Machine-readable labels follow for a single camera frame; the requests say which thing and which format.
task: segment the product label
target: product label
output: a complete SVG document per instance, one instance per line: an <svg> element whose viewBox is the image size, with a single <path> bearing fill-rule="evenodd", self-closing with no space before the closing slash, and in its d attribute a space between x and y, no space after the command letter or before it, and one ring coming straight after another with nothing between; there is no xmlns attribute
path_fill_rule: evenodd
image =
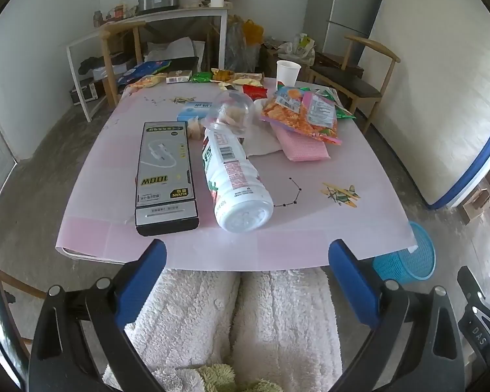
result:
<svg viewBox="0 0 490 392"><path fill-rule="evenodd" d="M159 206L157 208L153 208L151 209L151 213L152 214L157 214L159 212L176 212L178 210L179 206L178 205L175 205L175 206Z"/></svg>
<svg viewBox="0 0 490 392"><path fill-rule="evenodd" d="M302 98L302 91L299 88L281 87L277 93L276 103L292 110L294 113L299 113Z"/></svg>
<svg viewBox="0 0 490 392"><path fill-rule="evenodd" d="M229 176L230 184L233 186L233 189L249 186L239 161L235 160L225 163L225 169L227 170L227 175Z"/></svg>
<svg viewBox="0 0 490 392"><path fill-rule="evenodd" d="M187 197L188 196L188 188L176 188L171 192L171 199L175 199L176 197Z"/></svg>
<svg viewBox="0 0 490 392"><path fill-rule="evenodd" d="M147 200L154 200L154 199L159 199L160 194L155 193L155 194L144 194L142 197L140 197L141 201L147 201Z"/></svg>
<svg viewBox="0 0 490 392"><path fill-rule="evenodd" d="M210 150L210 146L205 147L202 153L203 159L203 169L205 170L205 174L207 175L207 171L209 169L209 163L212 159L212 150Z"/></svg>
<svg viewBox="0 0 490 392"><path fill-rule="evenodd" d="M218 147L229 144L229 140L227 140L227 137L225 137L223 134L214 133L214 138L216 139Z"/></svg>
<svg viewBox="0 0 490 392"><path fill-rule="evenodd" d="M148 133L155 133L158 131L183 131L183 127L178 127L178 126L148 127L145 131L147 131Z"/></svg>
<svg viewBox="0 0 490 392"><path fill-rule="evenodd" d="M141 181L141 184L143 186L146 186L147 184L162 183L165 181L167 181L167 176L166 175L160 175L160 176L153 176L151 178L144 178Z"/></svg>
<svg viewBox="0 0 490 392"><path fill-rule="evenodd" d="M334 104L327 103L324 99L313 94L309 104L307 121L322 127L331 127L334 123L336 108Z"/></svg>

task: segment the chip bag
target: chip bag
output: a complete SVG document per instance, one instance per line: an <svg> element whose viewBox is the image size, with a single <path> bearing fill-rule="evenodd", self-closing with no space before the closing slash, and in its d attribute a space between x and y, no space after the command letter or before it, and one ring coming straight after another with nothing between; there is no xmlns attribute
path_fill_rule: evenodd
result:
<svg viewBox="0 0 490 392"><path fill-rule="evenodd" d="M261 118L316 140L341 144L335 104L311 91L280 88L263 108Z"/></svg>

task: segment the pink package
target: pink package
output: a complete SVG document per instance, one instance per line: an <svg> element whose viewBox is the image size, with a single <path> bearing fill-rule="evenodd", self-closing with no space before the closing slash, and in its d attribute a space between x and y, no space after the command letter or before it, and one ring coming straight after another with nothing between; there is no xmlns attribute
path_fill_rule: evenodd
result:
<svg viewBox="0 0 490 392"><path fill-rule="evenodd" d="M270 124L277 139L280 141L283 153L293 161L330 159L324 142L311 139L310 137L289 131L286 128Z"/></svg>

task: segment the table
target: table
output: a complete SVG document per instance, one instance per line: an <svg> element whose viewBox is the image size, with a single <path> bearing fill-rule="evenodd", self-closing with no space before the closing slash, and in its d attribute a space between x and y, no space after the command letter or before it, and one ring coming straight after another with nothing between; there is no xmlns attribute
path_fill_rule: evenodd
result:
<svg viewBox="0 0 490 392"><path fill-rule="evenodd" d="M147 13L140 16L135 16L133 18L128 18L120 20L119 23L135 22L139 20L144 20L147 23L167 20L167 19L180 19L180 18L196 18L205 16L217 16L220 17L220 49L218 52L218 68L225 69L225 43L227 39L227 8L215 8L215 7L199 7L199 8L179 8L177 10L167 10L163 12ZM100 106L102 106L106 97L103 96L100 99L86 102L84 94L81 91L80 81L78 76L78 69L73 60L74 49L80 44L86 43L89 40L98 40L99 29L97 28L93 32L78 38L71 43L67 44L67 59L69 61L69 67L71 68L71 74L73 76L74 86L76 87L78 97L80 99L80 104L84 110L85 117L87 121L90 122L91 118L97 112ZM78 52L80 56L80 61L85 57L89 57L91 54L87 51Z"/></svg>
<svg viewBox="0 0 490 392"><path fill-rule="evenodd" d="M275 80L266 79L265 85L272 95ZM173 102L177 96L212 101L219 92L215 84L160 84L122 99L80 171L56 249L76 259L137 259L152 240L140 236L134 225L143 124L175 120L183 107ZM327 160L291 162L282 152L250 158L279 206L265 226L246 234L228 233L217 225L202 166L202 142L190 141L200 226L159 237L167 246L167 267L267 271L324 266L328 246L337 238L359 259L416 245L396 192L354 122L341 120L338 135L343 144L327 145ZM322 182L341 188L354 184L361 197L357 207L328 199L320 192Z"/></svg>

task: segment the power bank box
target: power bank box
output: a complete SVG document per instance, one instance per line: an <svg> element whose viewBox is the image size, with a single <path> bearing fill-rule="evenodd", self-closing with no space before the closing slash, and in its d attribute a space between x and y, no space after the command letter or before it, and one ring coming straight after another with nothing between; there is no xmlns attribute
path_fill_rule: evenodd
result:
<svg viewBox="0 0 490 392"><path fill-rule="evenodd" d="M136 179L140 235L177 233L199 225L186 122L145 122Z"/></svg>

